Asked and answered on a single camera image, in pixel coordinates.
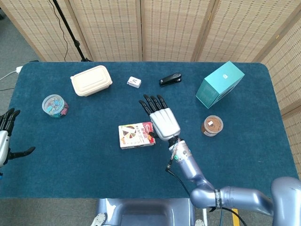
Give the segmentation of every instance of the power cord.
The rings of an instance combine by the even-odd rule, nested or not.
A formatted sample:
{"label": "power cord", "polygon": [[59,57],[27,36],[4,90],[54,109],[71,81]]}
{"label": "power cord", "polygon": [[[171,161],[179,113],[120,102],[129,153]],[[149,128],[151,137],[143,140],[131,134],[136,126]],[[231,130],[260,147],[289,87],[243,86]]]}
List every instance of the power cord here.
{"label": "power cord", "polygon": [[[229,209],[229,208],[226,208],[226,207],[222,207],[223,210],[227,210],[231,213],[233,213],[235,216],[238,217],[238,219],[241,221],[241,223],[243,223],[244,226],[247,226],[247,224],[245,223],[245,221],[236,213],[234,212],[233,210]],[[216,207],[212,207],[212,209],[209,211],[209,212],[213,212],[216,210]]]}
{"label": "power cord", "polygon": [[220,226],[222,226],[222,210],[221,210]]}
{"label": "power cord", "polygon": [[0,91],[6,91],[6,90],[10,90],[10,89],[15,89],[15,88],[0,89]]}
{"label": "power cord", "polygon": [[8,77],[10,74],[15,73],[15,72],[17,72],[17,71],[13,71],[13,72],[8,73],[8,74],[5,75],[4,77],[0,78],[0,81],[1,81],[2,79],[4,79],[4,78]]}
{"label": "power cord", "polygon": [[67,42],[67,40],[65,39],[65,33],[64,33],[63,29],[62,29],[60,18],[58,18],[57,14],[56,14],[56,12],[55,12],[55,7],[54,7],[54,5],[52,4],[52,2],[51,2],[50,0],[48,0],[48,1],[49,1],[49,3],[50,3],[50,4],[52,5],[52,7],[53,7],[53,12],[55,13],[56,18],[58,19],[58,24],[60,25],[60,28],[61,28],[61,30],[62,30],[62,32],[63,32],[63,38],[64,38],[64,40],[65,40],[65,42],[66,42],[66,48],[67,48],[67,51],[66,51],[66,54],[65,54],[65,57],[64,57],[64,61],[66,62],[66,56],[67,56],[67,53],[68,53],[68,42]]}
{"label": "power cord", "polygon": [[170,175],[173,175],[175,178],[178,179],[178,181],[181,183],[181,185],[182,185],[183,188],[185,189],[187,195],[190,197],[190,192],[189,192],[188,189],[186,188],[186,186],[185,186],[185,184],[183,183],[183,181],[182,181],[175,173],[173,173],[173,172],[170,170],[171,164],[172,164],[172,163],[173,163],[173,160],[172,160],[172,159],[169,160],[169,162],[168,162],[168,164],[167,164],[167,166],[166,166],[166,168],[165,168],[165,171],[166,171],[167,173],[169,173]]}

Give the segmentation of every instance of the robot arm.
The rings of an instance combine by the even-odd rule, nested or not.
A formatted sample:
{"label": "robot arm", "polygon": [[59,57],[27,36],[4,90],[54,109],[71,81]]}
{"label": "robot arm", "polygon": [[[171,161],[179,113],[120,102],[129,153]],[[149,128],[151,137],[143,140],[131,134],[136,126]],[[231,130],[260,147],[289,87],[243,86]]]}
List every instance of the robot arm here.
{"label": "robot arm", "polygon": [[224,187],[215,189],[205,178],[194,160],[185,141],[179,138],[180,126],[174,114],[167,107],[163,97],[157,95],[150,98],[144,95],[148,102],[140,100],[146,113],[158,134],[158,137],[169,142],[169,150],[180,166],[186,179],[196,184],[190,194],[192,204],[198,208],[236,208],[259,212],[274,216],[273,225],[296,226],[301,223],[301,182],[295,178],[278,178],[272,184],[271,199],[258,190]]}
{"label": "robot arm", "polygon": [[25,152],[10,152],[9,140],[14,128],[15,119],[19,113],[20,110],[15,111],[14,108],[12,108],[0,116],[0,168],[3,167],[8,160],[27,156],[35,149],[35,147],[31,147]]}

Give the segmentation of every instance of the black stapler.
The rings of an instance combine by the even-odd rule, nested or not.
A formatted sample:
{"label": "black stapler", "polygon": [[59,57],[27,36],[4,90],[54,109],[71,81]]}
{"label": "black stapler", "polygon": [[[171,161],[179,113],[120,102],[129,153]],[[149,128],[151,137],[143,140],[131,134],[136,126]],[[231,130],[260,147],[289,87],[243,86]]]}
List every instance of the black stapler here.
{"label": "black stapler", "polygon": [[181,81],[182,81],[181,73],[175,73],[175,74],[169,75],[163,79],[160,79],[159,85],[161,87],[163,87],[163,86],[171,85],[171,84],[178,83]]}

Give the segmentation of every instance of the robot finger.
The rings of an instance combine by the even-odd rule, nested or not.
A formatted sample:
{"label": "robot finger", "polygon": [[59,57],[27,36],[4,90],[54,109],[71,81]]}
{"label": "robot finger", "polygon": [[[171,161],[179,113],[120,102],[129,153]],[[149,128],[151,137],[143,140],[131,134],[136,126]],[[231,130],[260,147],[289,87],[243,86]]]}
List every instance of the robot finger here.
{"label": "robot finger", "polygon": [[159,109],[156,108],[156,106],[154,105],[153,101],[150,99],[150,97],[148,95],[144,94],[143,96],[146,99],[147,103],[149,104],[149,106],[150,106],[150,108],[151,108],[151,110],[153,112],[159,110]]}
{"label": "robot finger", "polygon": [[15,152],[15,153],[9,153],[8,159],[16,159],[16,158],[20,158],[20,157],[25,157],[29,154],[31,154],[34,150],[36,149],[36,147],[30,147],[27,151],[25,152]]}
{"label": "robot finger", "polygon": [[157,108],[158,110],[161,110],[162,107],[161,107],[161,105],[159,104],[158,100],[157,100],[154,96],[151,96],[150,98],[151,98],[152,101],[155,103],[156,108]]}
{"label": "robot finger", "polygon": [[153,138],[159,138],[158,134],[154,131],[154,132],[149,132],[149,135]]}
{"label": "robot finger", "polygon": [[0,116],[0,124],[1,124],[3,118],[4,118],[4,115],[1,115]]}
{"label": "robot finger", "polygon": [[11,114],[14,112],[14,110],[15,110],[14,108],[11,108],[3,115],[2,119],[1,119],[0,130],[4,130],[4,128],[8,122],[8,119],[11,116]]}
{"label": "robot finger", "polygon": [[164,99],[163,99],[163,97],[162,97],[161,95],[157,95],[157,97],[158,97],[158,99],[159,99],[159,101],[160,101],[160,103],[161,103],[161,105],[162,105],[162,108],[163,108],[163,109],[168,108],[168,107],[167,107],[167,104],[165,103],[165,101],[164,101]]}
{"label": "robot finger", "polygon": [[146,105],[146,103],[143,100],[139,100],[139,103],[142,105],[143,109],[145,110],[145,112],[150,115],[151,113],[153,113],[151,111],[151,109]]}
{"label": "robot finger", "polygon": [[19,115],[20,112],[21,112],[20,110],[17,110],[14,113],[12,113],[10,115],[10,117],[8,118],[8,122],[6,123],[4,130],[6,130],[8,132],[9,136],[11,136],[11,133],[12,133],[14,125],[15,125],[15,119]]}

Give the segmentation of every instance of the teal gift box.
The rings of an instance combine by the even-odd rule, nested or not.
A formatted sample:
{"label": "teal gift box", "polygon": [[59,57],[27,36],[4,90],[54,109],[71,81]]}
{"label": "teal gift box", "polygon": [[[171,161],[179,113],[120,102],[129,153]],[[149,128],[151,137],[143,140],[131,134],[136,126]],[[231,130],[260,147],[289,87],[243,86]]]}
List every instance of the teal gift box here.
{"label": "teal gift box", "polygon": [[233,90],[244,75],[231,61],[228,61],[204,78],[196,97],[203,105],[210,108]]}

